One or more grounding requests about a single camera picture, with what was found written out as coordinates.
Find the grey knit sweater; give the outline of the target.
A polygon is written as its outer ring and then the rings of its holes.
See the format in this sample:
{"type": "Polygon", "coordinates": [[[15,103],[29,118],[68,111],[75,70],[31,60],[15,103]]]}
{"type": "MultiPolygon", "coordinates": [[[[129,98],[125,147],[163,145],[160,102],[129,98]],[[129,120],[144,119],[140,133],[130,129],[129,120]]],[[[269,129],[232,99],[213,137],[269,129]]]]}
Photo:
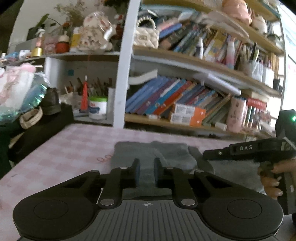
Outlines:
{"type": "Polygon", "coordinates": [[[123,191],[125,199],[138,197],[171,197],[170,189],[158,189],[154,183],[154,159],[164,167],[182,169],[185,173],[203,170],[235,184],[264,193],[257,175],[258,164],[253,161],[207,161],[198,148],[183,143],[118,142],[110,160],[112,169],[130,167],[134,159],[140,160],[139,185],[123,191]]]}

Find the pink plush in plastic bag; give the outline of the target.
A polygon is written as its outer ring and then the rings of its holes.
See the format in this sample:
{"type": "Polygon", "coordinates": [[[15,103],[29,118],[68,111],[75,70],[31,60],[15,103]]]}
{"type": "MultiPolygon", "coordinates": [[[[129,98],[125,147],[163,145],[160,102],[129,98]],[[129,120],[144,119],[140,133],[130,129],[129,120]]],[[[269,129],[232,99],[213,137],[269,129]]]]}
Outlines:
{"type": "Polygon", "coordinates": [[[36,66],[23,63],[1,68],[1,125],[13,123],[21,114],[36,108],[50,86],[36,66]]]}

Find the pink checkered cartoon table mat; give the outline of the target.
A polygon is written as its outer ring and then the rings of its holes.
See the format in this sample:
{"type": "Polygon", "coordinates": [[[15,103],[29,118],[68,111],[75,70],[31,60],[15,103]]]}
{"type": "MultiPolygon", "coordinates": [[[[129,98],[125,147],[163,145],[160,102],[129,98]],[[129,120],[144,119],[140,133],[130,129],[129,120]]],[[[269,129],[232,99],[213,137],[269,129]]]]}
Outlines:
{"type": "Polygon", "coordinates": [[[105,126],[72,124],[25,157],[1,179],[1,240],[17,240],[13,208],[23,198],[92,169],[110,170],[117,142],[183,143],[197,148],[223,148],[232,140],[182,136],[105,126]]]}

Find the row of blue books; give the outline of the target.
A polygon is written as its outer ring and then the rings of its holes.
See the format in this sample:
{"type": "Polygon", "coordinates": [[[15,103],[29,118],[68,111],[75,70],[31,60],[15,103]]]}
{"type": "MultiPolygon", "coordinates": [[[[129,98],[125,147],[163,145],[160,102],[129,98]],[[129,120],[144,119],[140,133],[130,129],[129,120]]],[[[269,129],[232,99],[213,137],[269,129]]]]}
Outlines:
{"type": "Polygon", "coordinates": [[[159,90],[162,93],[176,80],[178,79],[165,76],[158,76],[157,78],[149,80],[127,99],[125,113],[137,113],[142,106],[146,107],[146,102],[159,90]]]}

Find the orange white box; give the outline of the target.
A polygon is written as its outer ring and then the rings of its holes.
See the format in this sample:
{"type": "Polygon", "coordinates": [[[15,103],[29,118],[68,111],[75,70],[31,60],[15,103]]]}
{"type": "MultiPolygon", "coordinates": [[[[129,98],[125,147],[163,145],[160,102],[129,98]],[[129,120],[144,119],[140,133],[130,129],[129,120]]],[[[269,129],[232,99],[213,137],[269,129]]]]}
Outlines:
{"type": "Polygon", "coordinates": [[[169,114],[170,123],[177,124],[177,125],[192,126],[192,127],[201,126],[204,118],[205,118],[204,115],[182,116],[172,112],[170,112],[169,114]]]}
{"type": "Polygon", "coordinates": [[[205,109],[202,109],[196,106],[191,106],[191,105],[179,104],[179,103],[176,103],[173,105],[171,112],[174,114],[178,114],[180,116],[185,116],[185,117],[204,118],[206,115],[205,109]]]}

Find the white tub green lid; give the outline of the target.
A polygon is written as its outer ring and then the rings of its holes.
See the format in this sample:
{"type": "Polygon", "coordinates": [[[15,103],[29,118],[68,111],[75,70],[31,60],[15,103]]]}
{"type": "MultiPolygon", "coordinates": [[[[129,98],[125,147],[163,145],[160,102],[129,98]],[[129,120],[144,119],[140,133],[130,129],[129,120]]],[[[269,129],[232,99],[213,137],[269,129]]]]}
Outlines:
{"type": "Polygon", "coordinates": [[[88,113],[92,120],[105,120],[107,114],[107,98],[100,96],[89,97],[88,113]]]}

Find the upper orange white box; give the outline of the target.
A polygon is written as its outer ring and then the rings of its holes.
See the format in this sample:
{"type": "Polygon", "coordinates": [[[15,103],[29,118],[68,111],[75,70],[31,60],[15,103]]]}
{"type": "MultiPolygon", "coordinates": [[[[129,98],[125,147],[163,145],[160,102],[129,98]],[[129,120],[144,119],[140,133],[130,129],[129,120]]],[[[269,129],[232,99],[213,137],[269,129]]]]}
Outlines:
{"type": "Polygon", "coordinates": [[[171,112],[174,114],[178,114],[180,116],[185,116],[185,117],[204,118],[206,115],[205,109],[202,109],[196,106],[191,106],[191,105],[179,104],[179,103],[176,103],[173,105],[171,112]]]}

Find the white quilted handbag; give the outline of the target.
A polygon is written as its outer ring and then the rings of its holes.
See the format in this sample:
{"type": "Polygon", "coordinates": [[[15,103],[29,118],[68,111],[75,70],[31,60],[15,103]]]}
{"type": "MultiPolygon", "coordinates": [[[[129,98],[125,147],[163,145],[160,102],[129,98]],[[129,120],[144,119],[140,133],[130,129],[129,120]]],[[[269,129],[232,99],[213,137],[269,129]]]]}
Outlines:
{"type": "Polygon", "coordinates": [[[133,38],[133,45],[158,49],[159,34],[160,31],[157,30],[154,20],[150,16],[142,16],[137,20],[137,25],[135,27],[133,38]],[[146,21],[151,23],[151,28],[140,26],[142,22],[146,21]]]}

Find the lower orange white box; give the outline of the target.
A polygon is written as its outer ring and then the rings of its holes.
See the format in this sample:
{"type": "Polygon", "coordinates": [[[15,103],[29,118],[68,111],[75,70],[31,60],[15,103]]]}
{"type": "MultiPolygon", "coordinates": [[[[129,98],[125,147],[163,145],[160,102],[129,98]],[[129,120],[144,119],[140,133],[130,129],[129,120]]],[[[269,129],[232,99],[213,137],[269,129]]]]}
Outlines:
{"type": "Polygon", "coordinates": [[[205,118],[204,115],[182,116],[172,112],[170,112],[169,114],[170,123],[177,124],[177,125],[192,126],[192,127],[201,126],[204,118],[205,118]]]}

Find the red cone bottle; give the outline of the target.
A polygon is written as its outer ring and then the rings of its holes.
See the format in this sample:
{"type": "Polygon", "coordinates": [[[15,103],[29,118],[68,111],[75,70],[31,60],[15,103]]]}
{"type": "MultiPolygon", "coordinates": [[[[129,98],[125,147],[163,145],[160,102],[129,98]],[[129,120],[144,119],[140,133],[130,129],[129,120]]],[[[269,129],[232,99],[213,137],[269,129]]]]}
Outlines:
{"type": "Polygon", "coordinates": [[[87,75],[85,75],[85,80],[83,83],[82,99],[81,99],[81,111],[86,111],[88,109],[88,85],[87,85],[87,75]]]}

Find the pink patterned tumbler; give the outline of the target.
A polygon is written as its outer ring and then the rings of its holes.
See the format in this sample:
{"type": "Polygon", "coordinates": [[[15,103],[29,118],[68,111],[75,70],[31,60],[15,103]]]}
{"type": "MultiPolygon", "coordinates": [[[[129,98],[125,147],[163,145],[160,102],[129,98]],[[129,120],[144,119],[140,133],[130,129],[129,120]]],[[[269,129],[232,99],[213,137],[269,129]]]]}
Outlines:
{"type": "Polygon", "coordinates": [[[232,97],[227,117],[227,130],[239,133],[242,128],[247,100],[243,97],[232,97]]]}

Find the white wooden bookshelf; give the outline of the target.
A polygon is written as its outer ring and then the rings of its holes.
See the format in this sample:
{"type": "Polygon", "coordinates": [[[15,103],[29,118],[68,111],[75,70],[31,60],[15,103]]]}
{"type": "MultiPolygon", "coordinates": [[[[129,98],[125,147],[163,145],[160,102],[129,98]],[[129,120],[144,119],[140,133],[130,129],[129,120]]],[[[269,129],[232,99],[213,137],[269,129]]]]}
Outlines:
{"type": "Polygon", "coordinates": [[[130,1],[128,5],[123,39],[118,56],[116,85],[114,92],[114,107],[112,119],[106,121],[107,125],[122,129],[125,126],[125,104],[126,93],[129,86],[128,78],[130,75],[130,63],[132,60],[146,61],[154,64],[169,66],[172,73],[176,74],[181,69],[182,77],[195,76],[197,74],[212,74],[219,78],[221,86],[232,83],[239,87],[248,87],[254,91],[270,97],[281,98],[282,95],[273,88],[262,82],[254,80],[245,74],[231,70],[225,66],[210,63],[184,54],[172,51],[156,50],[141,46],[133,46],[133,36],[137,21],[140,1],[130,1]]]}

